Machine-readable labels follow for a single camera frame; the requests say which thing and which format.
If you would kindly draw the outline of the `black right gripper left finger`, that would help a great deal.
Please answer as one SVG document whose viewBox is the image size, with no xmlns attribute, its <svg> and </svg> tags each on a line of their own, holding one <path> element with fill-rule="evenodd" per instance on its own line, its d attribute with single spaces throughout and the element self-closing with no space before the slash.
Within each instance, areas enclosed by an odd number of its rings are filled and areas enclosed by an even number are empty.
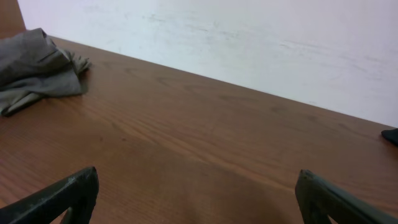
<svg viewBox="0 0 398 224">
<path fill-rule="evenodd" d="M 94 167 L 84 168 L 1 208 L 1 223 L 89 223 L 99 192 Z"/>
</svg>

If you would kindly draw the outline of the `grey shorts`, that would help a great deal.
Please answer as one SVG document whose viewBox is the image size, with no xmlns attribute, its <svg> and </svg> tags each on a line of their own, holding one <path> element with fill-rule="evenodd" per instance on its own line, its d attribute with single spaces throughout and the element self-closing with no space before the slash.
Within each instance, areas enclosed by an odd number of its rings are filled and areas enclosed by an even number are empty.
<svg viewBox="0 0 398 224">
<path fill-rule="evenodd" d="M 67 64 L 65 49 L 42 29 L 1 40 L 1 87 L 22 78 L 53 72 Z"/>
</svg>

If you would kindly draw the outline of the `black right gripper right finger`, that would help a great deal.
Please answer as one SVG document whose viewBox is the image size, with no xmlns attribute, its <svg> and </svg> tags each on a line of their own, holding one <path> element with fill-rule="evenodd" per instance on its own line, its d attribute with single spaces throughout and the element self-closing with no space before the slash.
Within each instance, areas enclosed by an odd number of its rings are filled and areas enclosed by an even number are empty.
<svg viewBox="0 0 398 224">
<path fill-rule="evenodd" d="M 295 195 L 305 224 L 390 224 L 397 219 L 370 206 L 309 170 L 301 170 Z"/>
</svg>

